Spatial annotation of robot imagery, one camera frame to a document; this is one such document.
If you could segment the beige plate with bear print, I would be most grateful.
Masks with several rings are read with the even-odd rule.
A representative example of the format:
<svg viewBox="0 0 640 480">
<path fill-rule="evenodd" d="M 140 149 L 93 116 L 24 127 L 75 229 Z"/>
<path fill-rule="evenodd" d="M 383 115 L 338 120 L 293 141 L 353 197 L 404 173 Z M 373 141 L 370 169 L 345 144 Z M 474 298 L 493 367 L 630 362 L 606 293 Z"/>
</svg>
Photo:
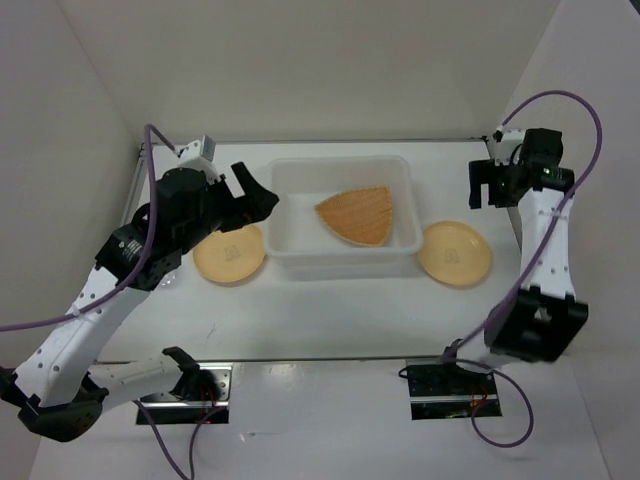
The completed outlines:
<svg viewBox="0 0 640 480">
<path fill-rule="evenodd" d="M 489 274 L 492 252 L 484 237 L 458 221 L 439 221 L 423 229 L 417 259 L 434 280 L 452 287 L 471 287 Z"/>
</svg>

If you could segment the woven bamboo fan-shaped tray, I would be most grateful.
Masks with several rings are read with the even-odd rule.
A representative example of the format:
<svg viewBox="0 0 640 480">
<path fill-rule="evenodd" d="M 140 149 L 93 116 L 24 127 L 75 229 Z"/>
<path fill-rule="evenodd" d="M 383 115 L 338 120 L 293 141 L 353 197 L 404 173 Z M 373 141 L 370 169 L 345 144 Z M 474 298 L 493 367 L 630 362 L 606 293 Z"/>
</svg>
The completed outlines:
<svg viewBox="0 0 640 480">
<path fill-rule="evenodd" d="M 391 190 L 384 185 L 335 194 L 314 210 L 334 235 L 363 247 L 383 246 L 393 224 Z"/>
</svg>

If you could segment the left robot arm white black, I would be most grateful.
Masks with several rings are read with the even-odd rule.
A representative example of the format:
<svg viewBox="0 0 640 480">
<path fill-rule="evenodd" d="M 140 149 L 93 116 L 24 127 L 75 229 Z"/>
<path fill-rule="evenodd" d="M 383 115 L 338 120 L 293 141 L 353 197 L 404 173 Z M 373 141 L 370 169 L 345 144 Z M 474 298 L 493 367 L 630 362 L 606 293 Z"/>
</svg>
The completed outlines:
<svg viewBox="0 0 640 480">
<path fill-rule="evenodd" d="M 119 405 L 160 392 L 184 400 L 213 388 L 212 376 L 179 347 L 116 367 L 95 362 L 124 320 L 191 249 L 213 232 L 238 230 L 270 216 L 278 196 L 243 163 L 233 164 L 232 171 L 243 189 L 240 197 L 223 177 L 188 167 L 153 180 L 149 202 L 114 230 L 97 254 L 69 309 L 70 319 L 19 367 L 2 369 L 1 398 L 17 407 L 30 432 L 69 442 Z"/>
</svg>

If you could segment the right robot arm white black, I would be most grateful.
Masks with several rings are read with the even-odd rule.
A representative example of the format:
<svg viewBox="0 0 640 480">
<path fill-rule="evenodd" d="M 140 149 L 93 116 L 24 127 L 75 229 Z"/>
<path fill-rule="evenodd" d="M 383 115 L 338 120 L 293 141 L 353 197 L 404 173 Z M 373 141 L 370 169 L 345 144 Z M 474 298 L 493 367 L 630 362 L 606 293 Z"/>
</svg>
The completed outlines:
<svg viewBox="0 0 640 480">
<path fill-rule="evenodd" d="M 589 315 L 588 305 L 576 297 L 569 267 L 575 175 L 560 165 L 561 132 L 500 126 L 488 150 L 489 159 L 468 165 L 469 205 L 508 209 L 517 231 L 520 274 L 477 337 L 445 349 L 448 362 L 439 367 L 438 381 L 450 393 L 463 391 L 473 380 L 472 369 L 481 365 L 555 362 Z"/>
</svg>

